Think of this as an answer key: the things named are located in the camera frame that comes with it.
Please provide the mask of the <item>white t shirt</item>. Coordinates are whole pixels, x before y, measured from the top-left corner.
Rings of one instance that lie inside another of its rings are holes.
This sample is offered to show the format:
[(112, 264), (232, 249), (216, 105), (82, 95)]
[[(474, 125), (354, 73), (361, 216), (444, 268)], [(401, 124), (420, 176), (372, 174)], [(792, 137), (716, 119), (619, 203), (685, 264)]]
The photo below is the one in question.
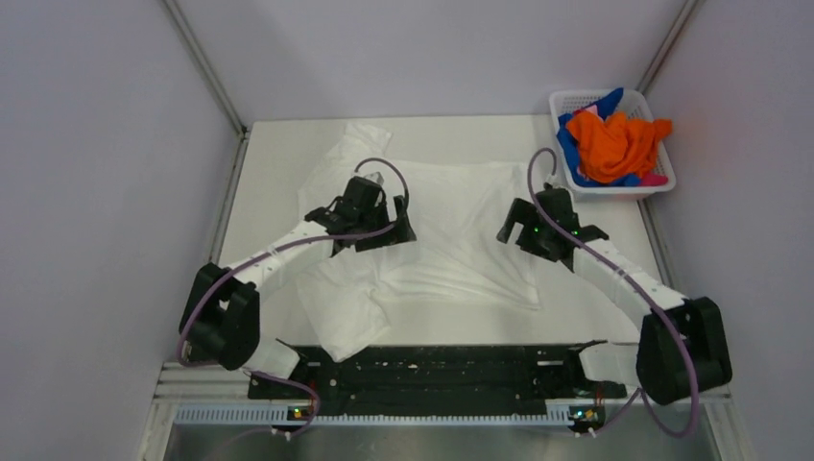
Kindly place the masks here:
[(416, 240), (383, 249), (340, 252), (296, 280), (320, 345), (337, 362), (390, 328), (389, 308), (447, 304), (540, 310), (532, 258), (496, 235), (518, 193), (520, 165), (433, 165), (392, 159), (392, 134), (349, 123), (298, 192), (300, 212), (326, 205), (358, 173), (380, 172), (386, 189), (410, 193)]

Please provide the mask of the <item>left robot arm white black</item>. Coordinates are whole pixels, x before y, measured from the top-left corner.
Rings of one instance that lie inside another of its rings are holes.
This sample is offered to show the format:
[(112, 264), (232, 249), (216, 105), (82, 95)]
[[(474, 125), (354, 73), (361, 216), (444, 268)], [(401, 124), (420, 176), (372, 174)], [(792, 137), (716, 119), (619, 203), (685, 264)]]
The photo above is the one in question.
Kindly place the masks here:
[(301, 394), (308, 373), (294, 349), (262, 331), (262, 303), (348, 248), (361, 253), (416, 241), (409, 204), (408, 192), (388, 197), (377, 176), (354, 176), (342, 195), (306, 213), (265, 249), (227, 266), (206, 263), (180, 320), (179, 362), (268, 375), (283, 396)]

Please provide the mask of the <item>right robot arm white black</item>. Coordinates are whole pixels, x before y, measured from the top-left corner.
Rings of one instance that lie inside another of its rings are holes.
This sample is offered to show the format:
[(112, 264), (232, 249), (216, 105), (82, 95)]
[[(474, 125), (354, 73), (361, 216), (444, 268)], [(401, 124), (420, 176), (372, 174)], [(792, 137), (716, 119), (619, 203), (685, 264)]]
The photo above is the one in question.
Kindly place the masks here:
[(513, 200), (496, 238), (507, 244), (521, 226), (520, 250), (554, 263), (601, 291), (634, 324), (634, 343), (594, 340), (568, 353), (563, 384), (587, 396), (601, 382), (634, 386), (666, 405), (732, 380), (728, 341), (719, 306), (687, 298), (623, 256), (594, 225), (583, 226), (569, 193), (546, 187), (532, 202)]

